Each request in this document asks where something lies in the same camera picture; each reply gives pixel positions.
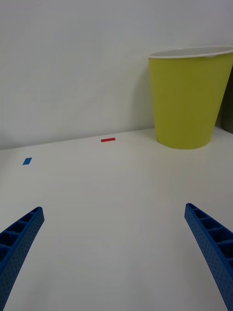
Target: yellow trash can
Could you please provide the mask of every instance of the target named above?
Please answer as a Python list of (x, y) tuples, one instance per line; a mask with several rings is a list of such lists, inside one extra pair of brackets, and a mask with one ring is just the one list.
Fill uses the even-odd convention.
[(157, 140), (195, 149), (210, 139), (233, 65), (233, 46), (156, 52), (149, 55)]

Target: white table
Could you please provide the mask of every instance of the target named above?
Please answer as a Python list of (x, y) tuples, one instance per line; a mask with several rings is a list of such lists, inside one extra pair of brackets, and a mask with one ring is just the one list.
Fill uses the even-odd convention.
[(0, 231), (45, 215), (4, 311), (225, 310), (184, 208), (233, 230), (233, 135), (190, 151), (152, 129), (105, 137), (0, 151)]

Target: wall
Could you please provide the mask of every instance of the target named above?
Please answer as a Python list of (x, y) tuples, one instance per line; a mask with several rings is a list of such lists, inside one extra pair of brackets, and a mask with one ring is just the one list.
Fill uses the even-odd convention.
[(232, 0), (3, 0), (0, 148), (153, 125), (147, 55), (233, 42)]

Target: blue robotic gripper finger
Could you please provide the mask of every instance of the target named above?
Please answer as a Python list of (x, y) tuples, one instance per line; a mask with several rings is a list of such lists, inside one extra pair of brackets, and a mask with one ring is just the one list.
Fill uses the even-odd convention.
[(228, 311), (233, 311), (233, 233), (190, 203), (186, 204), (184, 217)]
[(0, 233), (0, 311), (43, 222), (43, 209), (36, 207)]

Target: white trash can rim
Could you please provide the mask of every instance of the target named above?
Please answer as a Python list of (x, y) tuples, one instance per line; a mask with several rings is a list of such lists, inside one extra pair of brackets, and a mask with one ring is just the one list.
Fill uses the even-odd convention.
[(217, 55), (233, 53), (233, 45), (203, 46), (169, 51), (154, 52), (149, 58), (192, 58), (192, 57), (214, 57)]

